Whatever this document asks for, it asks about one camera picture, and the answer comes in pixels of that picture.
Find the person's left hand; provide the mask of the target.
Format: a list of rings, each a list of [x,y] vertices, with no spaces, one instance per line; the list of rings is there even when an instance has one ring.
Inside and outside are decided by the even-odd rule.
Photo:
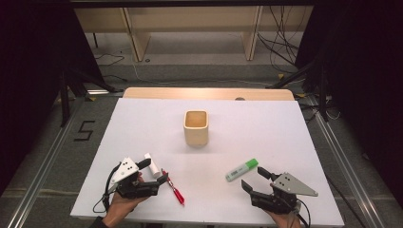
[[[145,200],[146,198],[124,199],[115,193],[106,215],[102,218],[102,223],[107,228],[114,228]]]

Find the beige square pen holder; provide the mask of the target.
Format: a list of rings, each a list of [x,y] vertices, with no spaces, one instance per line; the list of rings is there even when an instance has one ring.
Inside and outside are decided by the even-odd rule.
[[[191,146],[208,143],[209,116],[205,110],[188,110],[184,114],[183,131],[185,141]]]

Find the green highlighter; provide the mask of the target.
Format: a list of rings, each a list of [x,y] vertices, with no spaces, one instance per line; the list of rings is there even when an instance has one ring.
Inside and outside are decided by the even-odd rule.
[[[225,179],[228,182],[233,181],[233,180],[237,179],[238,177],[242,176],[243,174],[247,173],[251,169],[255,168],[258,164],[259,164],[259,162],[256,159],[247,161],[247,162],[241,164],[240,166],[234,168],[233,170],[229,171],[225,175]]]

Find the white glue stick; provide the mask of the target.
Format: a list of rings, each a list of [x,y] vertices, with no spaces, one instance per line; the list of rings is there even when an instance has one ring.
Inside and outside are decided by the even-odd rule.
[[[157,164],[154,162],[152,156],[149,153],[146,153],[144,157],[146,159],[150,159],[150,164],[148,165],[148,167],[152,174],[152,177],[155,179],[158,178],[161,175],[161,169],[157,166]]]

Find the person's right hand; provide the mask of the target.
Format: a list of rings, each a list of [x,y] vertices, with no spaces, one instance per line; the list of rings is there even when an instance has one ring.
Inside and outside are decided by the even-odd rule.
[[[299,218],[294,214],[276,214],[267,211],[278,228],[301,228]]]

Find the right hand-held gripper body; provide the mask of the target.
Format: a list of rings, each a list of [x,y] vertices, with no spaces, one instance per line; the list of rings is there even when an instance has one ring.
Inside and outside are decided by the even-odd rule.
[[[253,206],[276,214],[289,214],[297,210],[297,195],[318,196],[316,190],[289,173],[278,175],[270,186],[273,188],[273,193],[270,195],[254,190],[250,193]]]

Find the black curtain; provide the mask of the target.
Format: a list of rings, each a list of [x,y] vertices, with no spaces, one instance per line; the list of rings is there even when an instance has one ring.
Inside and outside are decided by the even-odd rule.
[[[403,208],[403,0],[314,0],[297,66],[327,90]]]
[[[69,0],[0,0],[0,195],[40,134],[59,78],[102,73]]]

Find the red pen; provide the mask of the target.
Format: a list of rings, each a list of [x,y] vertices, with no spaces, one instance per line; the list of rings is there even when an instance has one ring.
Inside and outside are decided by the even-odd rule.
[[[168,173],[162,169],[163,174],[167,175]],[[171,187],[176,199],[178,200],[179,204],[184,206],[184,197],[182,196],[181,192],[175,187],[174,183],[172,182],[172,180],[169,178],[169,176],[167,177],[167,182],[169,184],[169,186]]]

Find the white board sheet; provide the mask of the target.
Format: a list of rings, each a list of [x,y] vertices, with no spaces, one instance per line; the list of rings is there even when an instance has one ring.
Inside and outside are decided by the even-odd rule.
[[[185,141],[184,114],[205,110],[208,143]],[[98,216],[106,179],[123,158],[138,162],[149,153],[184,197],[180,205],[168,184],[129,215],[133,221],[265,226],[272,220],[250,198],[239,180],[226,173],[256,159],[276,174],[288,172],[318,192],[303,197],[301,214],[315,227],[344,222],[326,181],[299,105],[295,101],[206,101],[121,99],[87,173],[71,214]]]

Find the beige wooden desk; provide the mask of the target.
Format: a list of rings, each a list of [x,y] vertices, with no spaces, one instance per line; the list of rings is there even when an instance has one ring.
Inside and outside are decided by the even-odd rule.
[[[256,6],[77,9],[75,13],[87,33],[126,34],[134,60],[141,62],[153,32],[204,31],[238,32],[245,58],[251,61],[260,31],[275,31],[280,24],[286,31],[304,31],[312,11],[310,6]]]

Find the aluminium floor rail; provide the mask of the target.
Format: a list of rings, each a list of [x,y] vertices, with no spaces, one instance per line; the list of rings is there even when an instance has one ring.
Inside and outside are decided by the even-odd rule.
[[[322,115],[317,111],[315,113],[317,123],[324,135],[327,143],[330,145],[331,151],[336,159],[336,162],[341,169],[341,172],[351,189],[355,200],[367,221],[368,228],[385,228],[385,223],[380,214],[377,212],[375,204],[370,198],[364,185],[361,183],[353,165],[349,162],[347,156],[341,147],[336,134],[329,123],[324,120]]]
[[[61,151],[61,148],[67,138],[67,135],[71,129],[71,125],[75,120],[75,117],[82,107],[82,103],[75,104],[72,108],[71,115],[67,119],[64,126],[61,126],[55,140],[53,141],[50,149],[48,150],[44,160],[42,161],[39,170],[36,172],[29,188],[25,191],[23,197],[18,203],[15,211],[8,222],[7,228],[23,228],[23,225],[29,215],[29,212],[39,196],[40,190],[44,185],[47,176],[56,161],[56,158]]]

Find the light wooden table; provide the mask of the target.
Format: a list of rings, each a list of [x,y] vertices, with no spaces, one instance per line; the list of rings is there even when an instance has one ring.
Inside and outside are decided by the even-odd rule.
[[[293,101],[288,89],[257,88],[193,88],[193,87],[130,87],[124,98],[186,99],[186,100],[238,100],[238,101]]]

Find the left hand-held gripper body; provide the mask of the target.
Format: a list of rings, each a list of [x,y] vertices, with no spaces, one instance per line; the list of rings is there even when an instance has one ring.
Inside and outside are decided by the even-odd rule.
[[[150,186],[150,182],[140,182],[140,171],[136,162],[130,158],[124,158],[113,172],[113,176],[109,181],[112,186],[108,189],[108,193],[118,193],[124,199],[157,196],[159,187]]]

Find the black tripod stand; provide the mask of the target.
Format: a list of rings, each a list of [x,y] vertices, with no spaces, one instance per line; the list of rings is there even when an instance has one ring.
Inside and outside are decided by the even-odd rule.
[[[326,60],[327,48],[323,47],[315,56],[315,58],[306,66],[299,69],[297,72],[292,73],[289,77],[280,80],[274,85],[269,85],[271,89],[283,88],[284,86],[292,83],[293,81],[305,76],[305,82],[303,83],[303,90],[305,92],[311,92],[315,88],[319,91],[318,112],[322,119],[327,122],[328,117],[326,113],[326,85],[327,85],[327,60]]]
[[[90,82],[107,92],[123,92],[122,89],[108,85],[102,76],[91,76],[76,68],[68,68],[64,70],[59,76],[60,99],[62,106],[61,126],[65,126],[70,119],[68,91],[71,90],[76,97],[85,97],[88,90],[86,89],[84,82]]]

